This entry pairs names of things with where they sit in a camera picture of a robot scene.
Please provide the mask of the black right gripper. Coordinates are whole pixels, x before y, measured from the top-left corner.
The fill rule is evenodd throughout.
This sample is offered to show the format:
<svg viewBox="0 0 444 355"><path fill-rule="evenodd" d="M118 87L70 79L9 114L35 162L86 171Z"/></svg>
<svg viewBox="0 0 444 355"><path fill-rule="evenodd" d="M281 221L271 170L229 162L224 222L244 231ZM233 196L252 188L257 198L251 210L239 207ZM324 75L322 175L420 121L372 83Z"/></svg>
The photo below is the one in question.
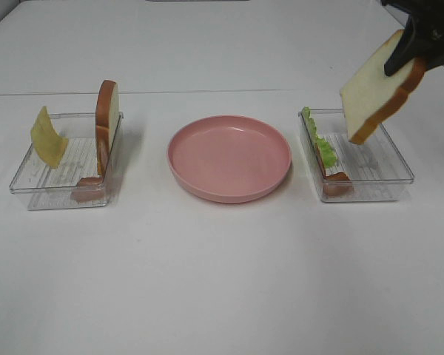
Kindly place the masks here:
<svg viewBox="0 0 444 355"><path fill-rule="evenodd" d="M424 55L425 70L444 66L444 1L382 1L408 15L403 34L384 64L384 73L394 75L411 59Z"/></svg>

